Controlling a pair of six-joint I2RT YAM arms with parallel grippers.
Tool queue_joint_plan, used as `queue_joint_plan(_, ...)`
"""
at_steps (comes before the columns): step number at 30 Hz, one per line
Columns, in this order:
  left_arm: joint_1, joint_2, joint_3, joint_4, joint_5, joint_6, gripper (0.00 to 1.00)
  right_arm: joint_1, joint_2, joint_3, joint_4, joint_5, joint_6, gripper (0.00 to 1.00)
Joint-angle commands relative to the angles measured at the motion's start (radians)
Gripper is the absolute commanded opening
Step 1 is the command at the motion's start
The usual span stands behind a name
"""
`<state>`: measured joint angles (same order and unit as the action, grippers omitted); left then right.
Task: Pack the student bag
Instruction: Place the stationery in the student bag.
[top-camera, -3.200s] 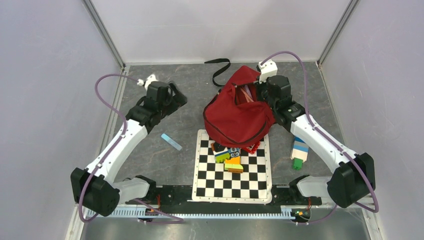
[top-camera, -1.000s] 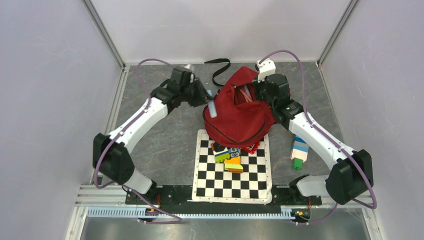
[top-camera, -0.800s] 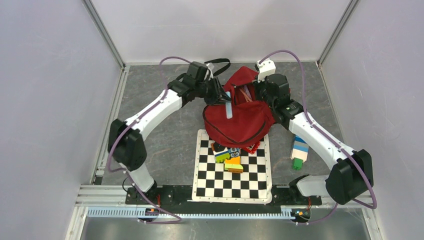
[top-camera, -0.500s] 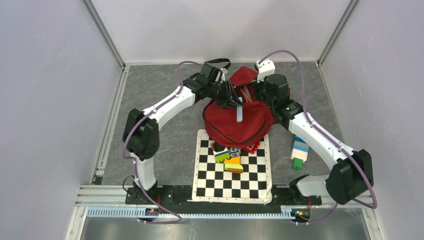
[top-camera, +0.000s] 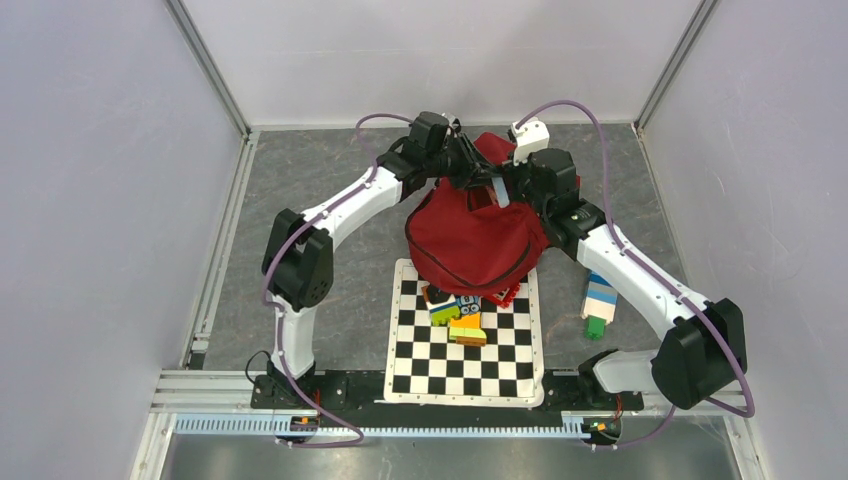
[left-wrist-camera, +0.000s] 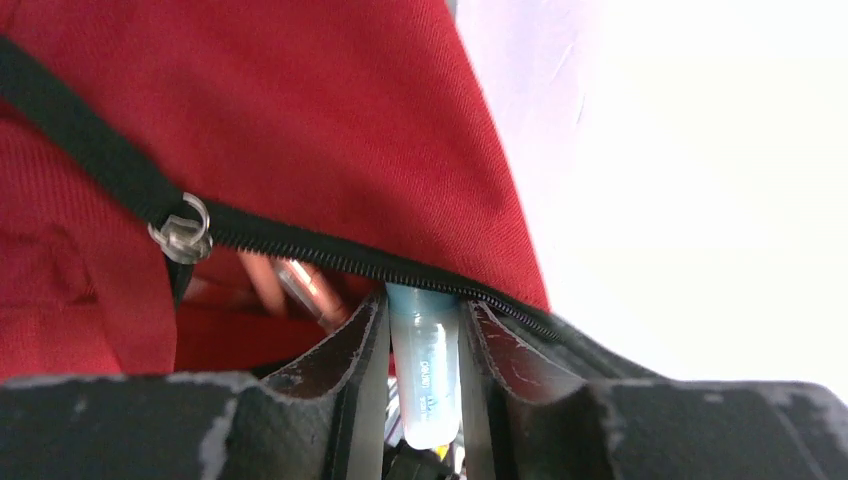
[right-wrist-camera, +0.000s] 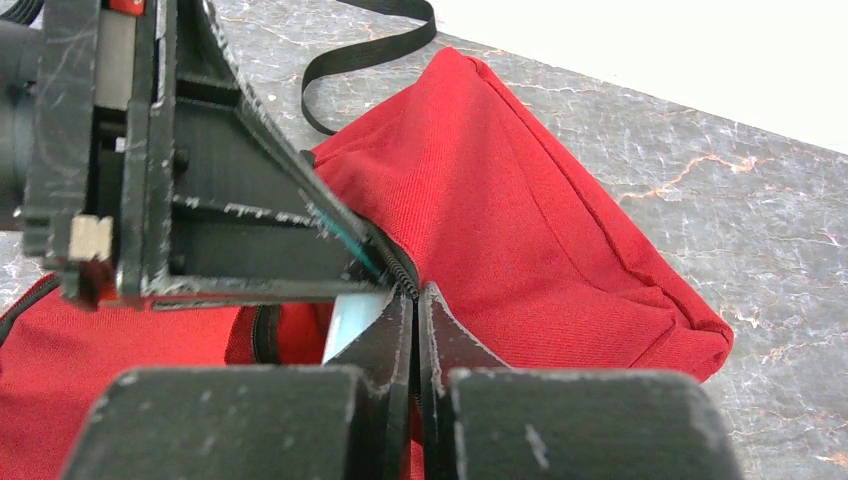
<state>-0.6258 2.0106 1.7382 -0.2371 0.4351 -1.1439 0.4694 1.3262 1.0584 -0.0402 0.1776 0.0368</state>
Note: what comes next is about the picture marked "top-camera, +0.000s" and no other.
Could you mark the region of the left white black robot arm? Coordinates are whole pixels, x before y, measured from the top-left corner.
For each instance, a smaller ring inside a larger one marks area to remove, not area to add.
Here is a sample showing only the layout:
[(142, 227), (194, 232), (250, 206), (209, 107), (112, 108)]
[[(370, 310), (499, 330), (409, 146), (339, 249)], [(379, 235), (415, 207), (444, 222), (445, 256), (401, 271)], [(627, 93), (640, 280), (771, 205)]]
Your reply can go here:
[(268, 374), (290, 407), (306, 405), (314, 394), (308, 375), (315, 366), (314, 324), (317, 306), (333, 285), (336, 249), (428, 180), (461, 177), (482, 159), (454, 116), (424, 111), (403, 121), (407, 133), (372, 153), (368, 169), (352, 184), (301, 213), (284, 209), (274, 220), (262, 263), (261, 301), (275, 322)]

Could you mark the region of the red plastic card box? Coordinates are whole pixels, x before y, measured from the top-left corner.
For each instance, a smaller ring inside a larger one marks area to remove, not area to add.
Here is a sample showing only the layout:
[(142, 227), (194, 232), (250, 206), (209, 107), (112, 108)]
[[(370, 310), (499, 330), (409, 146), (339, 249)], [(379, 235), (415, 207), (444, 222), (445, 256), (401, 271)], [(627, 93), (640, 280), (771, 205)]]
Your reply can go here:
[(513, 304), (514, 299), (516, 298), (520, 289), (521, 284), (517, 283), (500, 292), (491, 295), (485, 295), (484, 299), (494, 304), (498, 308), (507, 309)]

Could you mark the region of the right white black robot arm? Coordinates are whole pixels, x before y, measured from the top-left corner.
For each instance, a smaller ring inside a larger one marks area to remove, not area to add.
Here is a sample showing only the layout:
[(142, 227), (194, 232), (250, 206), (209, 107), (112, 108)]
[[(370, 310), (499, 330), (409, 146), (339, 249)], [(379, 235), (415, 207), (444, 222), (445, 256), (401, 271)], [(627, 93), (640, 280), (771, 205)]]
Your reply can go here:
[(614, 350), (584, 362), (577, 392), (585, 405), (602, 408), (620, 392), (651, 392), (679, 409), (703, 401), (728, 409), (715, 395), (737, 382), (745, 405), (732, 411), (753, 415), (739, 306), (706, 298), (643, 254), (610, 213), (581, 197), (569, 152), (546, 148), (501, 169), (510, 199), (533, 208), (550, 245), (598, 274), (661, 341), (654, 350)]

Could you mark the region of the light blue highlighter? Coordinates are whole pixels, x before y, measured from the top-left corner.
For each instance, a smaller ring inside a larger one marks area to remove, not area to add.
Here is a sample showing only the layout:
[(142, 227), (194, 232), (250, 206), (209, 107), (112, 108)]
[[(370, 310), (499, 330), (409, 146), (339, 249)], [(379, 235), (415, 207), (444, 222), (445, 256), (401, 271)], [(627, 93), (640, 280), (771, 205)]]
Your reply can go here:
[(492, 188), (495, 194), (495, 198), (497, 204), (500, 208), (507, 208), (510, 203), (509, 192), (504, 182), (504, 179), (501, 176), (496, 176), (492, 178)]

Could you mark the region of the red backpack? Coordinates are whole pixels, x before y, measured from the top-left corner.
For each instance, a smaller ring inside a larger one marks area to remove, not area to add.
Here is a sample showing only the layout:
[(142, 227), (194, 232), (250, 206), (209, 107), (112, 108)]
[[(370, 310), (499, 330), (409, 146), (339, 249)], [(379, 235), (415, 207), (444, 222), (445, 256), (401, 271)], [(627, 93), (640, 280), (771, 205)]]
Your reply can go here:
[[(471, 140), (504, 179), (510, 197), (515, 145), (495, 134)], [(450, 179), (434, 188), (409, 214), (404, 234), (419, 274), (457, 295), (489, 295), (516, 284), (552, 246), (533, 209), (510, 198), (498, 206), (491, 186), (455, 189)]]

